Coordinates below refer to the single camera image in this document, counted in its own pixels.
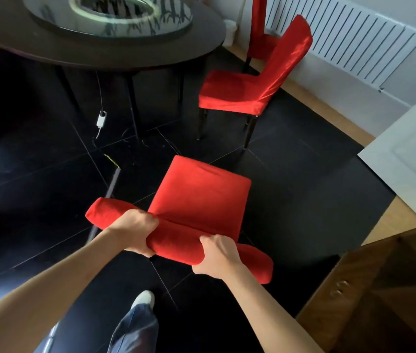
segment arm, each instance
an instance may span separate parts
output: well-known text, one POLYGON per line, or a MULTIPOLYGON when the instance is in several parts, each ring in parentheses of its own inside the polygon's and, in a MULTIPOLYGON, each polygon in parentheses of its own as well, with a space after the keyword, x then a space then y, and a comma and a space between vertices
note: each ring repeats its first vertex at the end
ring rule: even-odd
POLYGON ((152 256, 146 237, 157 219, 131 209, 91 243, 0 300, 0 352, 33 352, 85 287, 119 252, 152 256))
POLYGON ((222 279, 246 314, 265 353, 319 353, 321 348, 242 264, 231 238, 201 237, 205 259, 194 273, 222 279))

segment yellow wire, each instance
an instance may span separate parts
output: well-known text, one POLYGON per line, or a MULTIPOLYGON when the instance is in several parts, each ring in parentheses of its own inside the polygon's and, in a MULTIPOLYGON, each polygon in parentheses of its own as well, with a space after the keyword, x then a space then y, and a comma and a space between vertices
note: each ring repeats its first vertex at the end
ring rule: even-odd
POLYGON ((108 155, 106 155, 106 154, 104 154, 104 156, 105 156, 106 158, 108 158, 111 162, 113 162, 113 164, 114 164, 115 166, 117 166, 118 168, 120 168, 120 166, 118 166, 118 164, 117 164, 115 161, 113 161, 113 160, 111 159, 111 157, 110 157, 110 156, 108 156, 108 155))

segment round dining table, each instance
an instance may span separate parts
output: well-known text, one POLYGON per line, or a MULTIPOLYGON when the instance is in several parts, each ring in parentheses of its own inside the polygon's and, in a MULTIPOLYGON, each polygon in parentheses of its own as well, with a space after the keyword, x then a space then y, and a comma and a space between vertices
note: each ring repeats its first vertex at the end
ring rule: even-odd
POLYGON ((225 35, 223 19, 195 0, 0 0, 0 47, 54 65, 76 111, 63 67, 122 74, 137 137, 133 76, 176 67, 181 103, 184 63, 213 52, 225 35))

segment forearm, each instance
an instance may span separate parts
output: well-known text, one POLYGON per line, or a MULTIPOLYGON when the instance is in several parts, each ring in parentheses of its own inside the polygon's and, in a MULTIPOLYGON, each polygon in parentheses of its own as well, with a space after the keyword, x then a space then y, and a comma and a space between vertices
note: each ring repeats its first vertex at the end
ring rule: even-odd
POLYGON ((244 265, 233 268, 225 282, 244 311, 265 353, 322 352, 311 336, 244 265))
POLYGON ((0 352, 33 352, 85 287, 121 250, 118 237, 99 235, 0 300, 0 352))

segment jeans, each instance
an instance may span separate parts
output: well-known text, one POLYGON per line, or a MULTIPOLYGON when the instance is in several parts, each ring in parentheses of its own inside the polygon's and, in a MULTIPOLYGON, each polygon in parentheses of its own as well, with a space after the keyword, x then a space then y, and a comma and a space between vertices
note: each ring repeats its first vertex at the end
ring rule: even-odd
POLYGON ((159 323, 146 303, 137 304, 118 324, 108 353, 154 353, 159 323))

